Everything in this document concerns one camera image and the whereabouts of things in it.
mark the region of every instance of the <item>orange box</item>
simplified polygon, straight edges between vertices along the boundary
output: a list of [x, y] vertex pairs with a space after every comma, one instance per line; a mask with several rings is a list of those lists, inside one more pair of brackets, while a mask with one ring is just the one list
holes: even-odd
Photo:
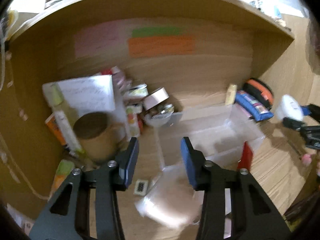
[[56, 122], [56, 118], [54, 117], [54, 114], [51, 114], [47, 120], [44, 122], [50, 129], [50, 131], [54, 134], [54, 136], [58, 139], [58, 141], [61, 143], [62, 146], [65, 146], [66, 140], [64, 139], [59, 126]]
[[186, 55], [195, 50], [193, 36], [187, 35], [130, 38], [128, 45], [129, 55], [133, 58]]

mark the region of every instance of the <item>plastic bag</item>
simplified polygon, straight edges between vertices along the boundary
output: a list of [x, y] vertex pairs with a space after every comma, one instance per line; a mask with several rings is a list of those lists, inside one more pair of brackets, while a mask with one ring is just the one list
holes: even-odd
[[148, 194], [136, 202], [140, 215], [174, 229], [193, 224], [200, 215], [203, 191], [194, 191], [189, 185], [183, 165], [163, 169]]

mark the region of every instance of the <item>green sticky note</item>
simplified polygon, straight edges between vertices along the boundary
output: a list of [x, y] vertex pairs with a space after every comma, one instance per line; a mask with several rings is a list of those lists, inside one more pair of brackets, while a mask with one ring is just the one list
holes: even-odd
[[167, 27], [144, 27], [134, 29], [132, 31], [133, 38], [144, 38], [152, 36], [177, 36], [182, 34], [182, 28], [167, 26]]

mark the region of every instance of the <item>white cable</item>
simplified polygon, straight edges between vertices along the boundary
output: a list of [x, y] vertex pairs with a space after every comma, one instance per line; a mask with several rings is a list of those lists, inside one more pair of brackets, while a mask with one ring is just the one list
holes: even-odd
[[24, 181], [26, 182], [26, 184], [28, 185], [28, 187], [30, 188], [30, 190], [32, 191], [32, 193], [40, 198], [40, 199], [43, 199], [43, 200], [48, 200], [49, 197], [47, 196], [42, 196], [40, 195], [35, 189], [34, 187], [31, 185], [30, 181], [28, 180], [28, 178], [24, 175], [23, 171], [20, 169], [20, 167], [18, 166], [18, 164], [16, 163], [15, 159], [13, 158], [7, 144], [5, 143], [4, 141], [4, 138], [2, 137], [2, 134], [0, 133], [0, 141], [4, 147], [4, 150], [6, 151], [7, 155], [9, 155], [11, 161], [12, 161], [12, 164], [16, 167], [17, 171], [20, 173], [20, 175], [22, 176], [22, 178], [24, 179]]
[[0, 83], [0, 91], [4, 85], [4, 78], [5, 78], [5, 35], [2, 29], [2, 20], [0, 21], [0, 43], [1, 43], [1, 83]]

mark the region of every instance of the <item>clear plastic box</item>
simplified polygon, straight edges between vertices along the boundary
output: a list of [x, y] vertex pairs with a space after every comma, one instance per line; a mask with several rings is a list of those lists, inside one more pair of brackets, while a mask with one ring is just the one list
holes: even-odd
[[194, 149], [207, 160], [225, 167], [237, 163], [243, 144], [248, 141], [258, 150], [264, 134], [248, 119], [238, 105], [193, 108], [172, 114], [164, 126], [155, 129], [161, 169], [182, 163], [180, 142], [188, 136]]

